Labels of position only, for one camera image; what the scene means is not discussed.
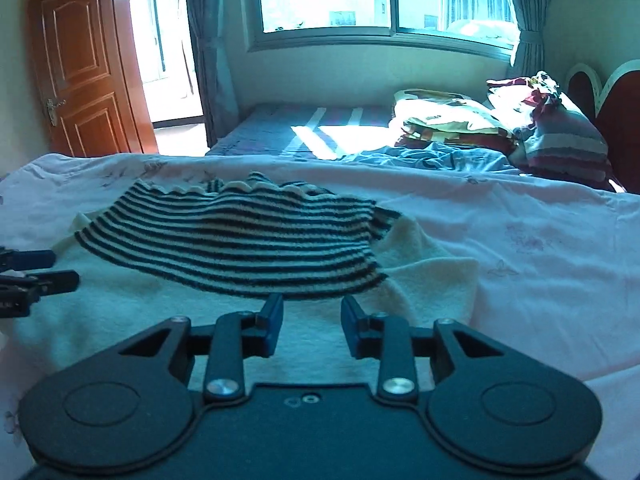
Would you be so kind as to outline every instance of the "crumpled blue cloth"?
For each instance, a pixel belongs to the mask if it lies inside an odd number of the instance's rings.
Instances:
[[[371,152],[347,155],[341,160],[418,170],[520,174],[520,170],[512,166],[500,152],[485,148],[456,148],[441,142],[432,142],[422,150],[386,146]]]

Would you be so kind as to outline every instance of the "door handle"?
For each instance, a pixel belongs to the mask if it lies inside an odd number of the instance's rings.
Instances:
[[[66,99],[62,99],[62,101],[58,101],[55,103],[53,99],[47,99],[47,112],[49,112],[49,121],[51,121],[51,126],[58,126],[58,114],[56,113],[56,108],[66,105]]]

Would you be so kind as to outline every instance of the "floor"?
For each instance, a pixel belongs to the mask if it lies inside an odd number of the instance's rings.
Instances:
[[[202,115],[202,103],[198,91],[191,91],[183,84],[176,84],[174,78],[160,79],[143,85],[146,106],[149,108],[151,122],[199,117]]]
[[[204,124],[189,124],[156,130],[160,155],[204,156],[208,151]]]

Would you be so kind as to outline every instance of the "doorway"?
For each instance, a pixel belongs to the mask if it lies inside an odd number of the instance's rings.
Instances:
[[[209,151],[186,0],[129,0],[149,117],[162,155]]]

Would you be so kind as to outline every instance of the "curtain tieback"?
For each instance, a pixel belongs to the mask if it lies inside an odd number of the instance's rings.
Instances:
[[[536,30],[521,30],[520,43],[542,44],[542,32]]]
[[[223,38],[196,38],[198,50],[206,48],[219,48],[225,44]]]

